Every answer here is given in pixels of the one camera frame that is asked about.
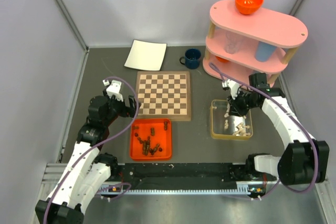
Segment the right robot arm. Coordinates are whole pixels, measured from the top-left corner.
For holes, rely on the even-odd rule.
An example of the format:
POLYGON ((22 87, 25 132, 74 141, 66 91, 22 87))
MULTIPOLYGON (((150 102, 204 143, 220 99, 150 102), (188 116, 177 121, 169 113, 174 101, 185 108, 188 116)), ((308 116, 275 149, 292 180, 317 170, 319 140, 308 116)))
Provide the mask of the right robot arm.
POLYGON ((285 148, 280 157, 250 154, 245 166, 246 176, 256 180, 266 173, 279 178, 286 186, 323 182, 330 151, 326 141, 317 141, 307 132, 289 107, 283 91, 267 83, 266 74, 251 74, 247 91, 241 90, 242 86, 243 83, 236 80, 222 82, 223 89, 230 91, 229 115, 243 117, 250 109, 260 108, 272 122, 285 148))

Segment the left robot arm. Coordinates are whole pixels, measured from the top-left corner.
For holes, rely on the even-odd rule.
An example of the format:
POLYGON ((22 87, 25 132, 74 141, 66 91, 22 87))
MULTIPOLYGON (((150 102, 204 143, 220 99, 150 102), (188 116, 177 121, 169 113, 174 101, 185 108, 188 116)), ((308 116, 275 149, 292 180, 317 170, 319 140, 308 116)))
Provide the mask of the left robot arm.
POLYGON ((118 95, 99 95, 90 100, 85 124, 78 132, 72 156, 55 188, 35 207, 39 223, 83 223, 87 207, 106 180, 119 174, 116 157, 101 154, 103 144, 112 140, 109 126, 119 117, 135 119, 138 98, 129 105, 118 95))

